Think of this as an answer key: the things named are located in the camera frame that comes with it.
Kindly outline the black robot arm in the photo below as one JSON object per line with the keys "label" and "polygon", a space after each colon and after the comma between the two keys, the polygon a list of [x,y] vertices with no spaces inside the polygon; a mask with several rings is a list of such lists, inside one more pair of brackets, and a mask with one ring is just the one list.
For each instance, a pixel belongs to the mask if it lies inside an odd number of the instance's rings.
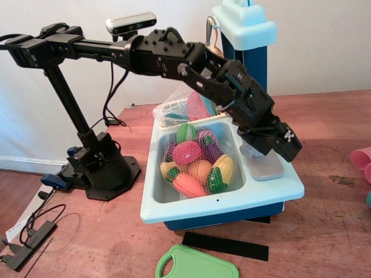
{"label": "black robot arm", "polygon": [[291,162],[301,150],[294,131],[272,113],[272,98],[240,61],[219,57],[203,43],[184,42],[174,28],[147,36],[133,31],[128,39],[102,42],[85,39],[78,26],[56,23],[36,37],[4,35],[1,49],[20,67],[42,69],[52,84],[83,145],[57,179],[84,189],[90,199],[109,201],[130,190],[140,167],[135,158],[121,154],[110,135],[95,135],[89,127],[59,68],[67,58],[109,61],[138,75],[183,81],[221,106],[238,135],[259,152],[275,151]]}

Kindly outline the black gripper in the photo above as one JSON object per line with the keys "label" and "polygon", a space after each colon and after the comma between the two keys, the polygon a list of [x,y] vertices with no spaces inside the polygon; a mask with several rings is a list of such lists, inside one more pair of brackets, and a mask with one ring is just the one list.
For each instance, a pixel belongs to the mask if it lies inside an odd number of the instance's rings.
{"label": "black gripper", "polygon": [[223,85],[231,91],[232,98],[225,111],[232,117],[244,142],[263,155],[273,149],[291,162],[302,145],[291,127],[273,114],[275,102],[264,88],[253,78],[247,78],[241,84],[225,78]]}

